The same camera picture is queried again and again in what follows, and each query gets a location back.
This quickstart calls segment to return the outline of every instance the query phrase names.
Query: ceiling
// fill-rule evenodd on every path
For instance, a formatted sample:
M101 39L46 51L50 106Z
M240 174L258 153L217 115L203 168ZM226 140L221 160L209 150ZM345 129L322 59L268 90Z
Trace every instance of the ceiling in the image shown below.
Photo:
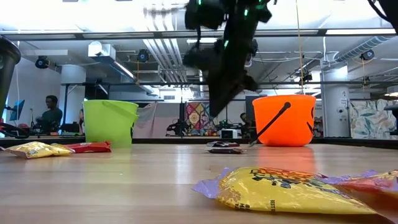
M105 7L109 8L110 3L107 0L98 1L102 3L95 4L96 7ZM135 0L134 4L138 4L140 0ZM146 0L145 3L150 4L152 1ZM297 28L297 20L296 20L296 11L294 0L283 0L279 1L276 6L269 4L269 8L273 13L272 19L267 24L259 24L257 29L296 29ZM299 3L299 19L300 19L300 28L301 29L342 29L342 28L382 28L382 27L390 27L388 23L378 18L377 14L370 8L366 1L360 0L345 0L345 1L327 1L327 0L298 0ZM88 20L86 25L84 26L85 32L131 32L131 31L152 31L152 30L185 30L184 26L184 14L183 10L178 11L170 17L163 18L163 20L159 20L150 17L145 17L141 9L135 9L135 12L130 12L129 15L131 19L127 20L129 15L127 13L127 2L113 2L113 7L118 8L119 13L115 14L115 21L112 23L112 20L108 17L107 20L100 19L103 21L102 24L98 24L97 26L93 26L93 21ZM115 8L109 8L108 11L115 11ZM114 30L110 27L110 24L117 24L118 30ZM16 29L16 25L11 22L0 22L0 29L4 32L14 32ZM258 82L268 82L268 81L290 81L296 80L297 76L294 75L294 71L300 67L299 58L299 46L301 43L302 52L304 55L303 63L307 63L311 61L311 58L322 58L324 51L329 54L335 54L337 52L341 52L344 50L348 50L353 48L370 37L302 37L299 39L298 37L259 37L256 38L259 44L259 52L256 55L256 59L267 61L267 62L258 62L253 61L252 66L248 68L250 76L252 76ZM184 53L192 47L192 44L187 43L187 38L178 38L175 40L170 40L170 44L174 43L178 46L178 51L183 57ZM181 69L185 71L183 67L180 67L178 63L177 55L173 54L172 57L169 49L166 47L167 42L169 40L155 40L158 41L158 46L162 44L165 48L165 51L159 51L158 57L169 58L172 62L173 69ZM58 65L64 64L78 64L86 67L87 69L87 77L89 80L94 80L96 78L102 78L107 82L120 82L120 74L116 73L114 70L110 69L109 66L95 63L94 60L90 59L88 55L88 45L91 43L91 40L53 40L53 41L21 41L19 44L22 53L30 52L29 54L25 54L24 57L29 60L35 60L38 55L31 52L40 52L40 50L46 50L51 56L49 59ZM111 44L117 50L117 58L124 63L126 68L132 71L134 74L137 74L137 71L140 71L139 79L142 82L160 82L158 71L158 61L150 54L150 60L147 63L140 63L137 66L135 63L135 58L140 49L148 49L147 40L139 40L139 39L119 39L119 40L101 40L104 44ZM370 76L371 80L390 80L397 81L398 80L398 38L395 37L387 42L375 47L373 51L376 54L376 58L366 65L362 65L359 58L348 61L348 78L350 80L361 80L364 76ZM56 52L55 50L67 50L66 54L57 55L52 53ZM167 67L167 63L161 63L164 67ZM320 70L320 66L312 67L312 71L316 73ZM184 75L187 75L186 78L188 81L199 81L199 77L196 71L189 70L188 72L183 72ZM274 90L272 88L298 88L295 85L281 85L281 86L262 86L263 88L271 88L271 90L264 90L265 94L267 92L273 93ZM352 89L362 89L361 86L351 86ZM373 85L370 87L370 90L373 92L383 92L385 89L385 85ZM123 91L128 91L129 89L125 86L123 87Z

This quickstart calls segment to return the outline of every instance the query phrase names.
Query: orange bucket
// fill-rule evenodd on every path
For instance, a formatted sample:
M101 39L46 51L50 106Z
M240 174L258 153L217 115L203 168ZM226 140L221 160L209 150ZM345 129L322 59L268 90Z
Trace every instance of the orange bucket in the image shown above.
M308 95L266 96L253 100L257 134L268 126L259 136L260 142L279 147L310 143L315 102L316 98Z

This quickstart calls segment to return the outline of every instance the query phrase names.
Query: yellow snack bag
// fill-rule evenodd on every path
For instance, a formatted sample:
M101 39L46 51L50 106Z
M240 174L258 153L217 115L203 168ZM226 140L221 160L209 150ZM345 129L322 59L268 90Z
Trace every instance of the yellow snack bag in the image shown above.
M51 151L55 156L69 156L70 154L75 153L73 149L70 149L61 144L53 143L51 144L51 146L52 146Z
M52 156L52 148L53 146L41 142L29 142L26 144L9 147L6 149L6 151L25 159L36 159Z
M224 170L194 190L231 207L267 212L375 214L363 203L316 179L315 174L265 167Z

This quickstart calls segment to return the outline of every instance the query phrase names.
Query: dark shirt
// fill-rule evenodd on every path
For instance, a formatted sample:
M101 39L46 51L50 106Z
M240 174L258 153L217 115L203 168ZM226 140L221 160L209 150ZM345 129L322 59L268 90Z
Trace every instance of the dark shirt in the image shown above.
M58 108L44 112L42 115L42 131L43 132L58 131L61 119L62 119L62 110Z

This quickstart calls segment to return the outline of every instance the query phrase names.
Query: wooden table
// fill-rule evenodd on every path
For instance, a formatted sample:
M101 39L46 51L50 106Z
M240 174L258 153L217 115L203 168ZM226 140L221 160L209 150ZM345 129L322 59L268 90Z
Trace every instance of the wooden table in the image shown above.
M25 161L0 152L2 224L389 223L378 215L241 212L191 188L223 167L268 166L360 174L397 168L398 151L311 145L254 146L243 155L209 154L202 145L133 145L112 153Z

